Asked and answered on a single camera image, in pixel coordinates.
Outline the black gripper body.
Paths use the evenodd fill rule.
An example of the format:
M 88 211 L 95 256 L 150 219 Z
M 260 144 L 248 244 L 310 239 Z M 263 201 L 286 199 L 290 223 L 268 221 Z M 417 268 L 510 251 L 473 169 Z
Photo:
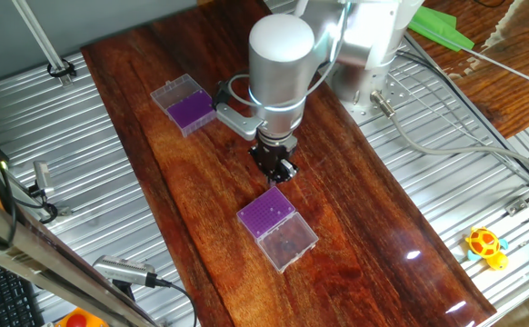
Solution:
M 249 154 L 251 154 L 255 160 L 259 170 L 266 176 L 269 171 L 281 169 L 280 161 L 282 159 L 290 161 L 295 150 L 296 145 L 290 147 L 287 147 L 284 144 L 270 145 L 258 139 L 257 144 L 249 149 Z

